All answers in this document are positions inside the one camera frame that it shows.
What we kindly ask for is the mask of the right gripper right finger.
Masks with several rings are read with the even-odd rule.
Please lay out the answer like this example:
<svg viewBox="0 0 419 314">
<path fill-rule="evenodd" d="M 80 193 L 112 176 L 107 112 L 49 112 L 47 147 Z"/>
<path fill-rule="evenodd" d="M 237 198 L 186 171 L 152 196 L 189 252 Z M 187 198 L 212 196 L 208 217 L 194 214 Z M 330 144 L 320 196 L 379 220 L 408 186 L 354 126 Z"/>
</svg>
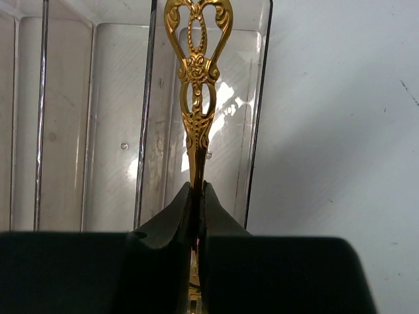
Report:
<svg viewBox="0 0 419 314">
<path fill-rule="evenodd" d="M 376 313 L 359 257 L 346 240 L 251 235 L 210 183 L 200 219 L 205 313 Z"/>
</svg>

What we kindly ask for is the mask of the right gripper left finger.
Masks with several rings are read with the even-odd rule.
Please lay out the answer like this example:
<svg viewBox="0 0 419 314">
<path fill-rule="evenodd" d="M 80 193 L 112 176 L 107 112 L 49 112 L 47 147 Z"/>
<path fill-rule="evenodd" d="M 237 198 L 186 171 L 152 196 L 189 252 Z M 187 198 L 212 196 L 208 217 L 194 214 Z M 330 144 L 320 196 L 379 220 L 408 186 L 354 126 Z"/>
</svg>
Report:
<svg viewBox="0 0 419 314">
<path fill-rule="evenodd" d="M 185 313 L 191 188 L 132 232 L 3 232 L 2 313 Z"/>
</svg>

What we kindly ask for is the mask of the ornate gold fork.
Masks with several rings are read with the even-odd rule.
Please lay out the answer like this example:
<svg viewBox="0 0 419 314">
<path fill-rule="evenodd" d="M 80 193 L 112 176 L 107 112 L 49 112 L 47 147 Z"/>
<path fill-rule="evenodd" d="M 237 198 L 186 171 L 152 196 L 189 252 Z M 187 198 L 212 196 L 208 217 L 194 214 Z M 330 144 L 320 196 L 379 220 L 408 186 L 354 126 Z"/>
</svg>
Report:
<svg viewBox="0 0 419 314">
<path fill-rule="evenodd" d="M 213 6 L 215 24 L 221 36 L 213 54 L 206 57 L 208 32 L 204 9 Z M 204 168 L 209 147 L 209 132 L 217 105 L 215 83 L 220 77 L 217 61 L 232 32 L 234 15 L 230 1 L 167 1 L 164 27 L 179 61 L 179 104 L 186 133 L 191 184 L 189 290 L 187 313 L 202 313 L 202 290 L 198 276 L 198 230 L 200 198 L 204 188 Z"/>
</svg>

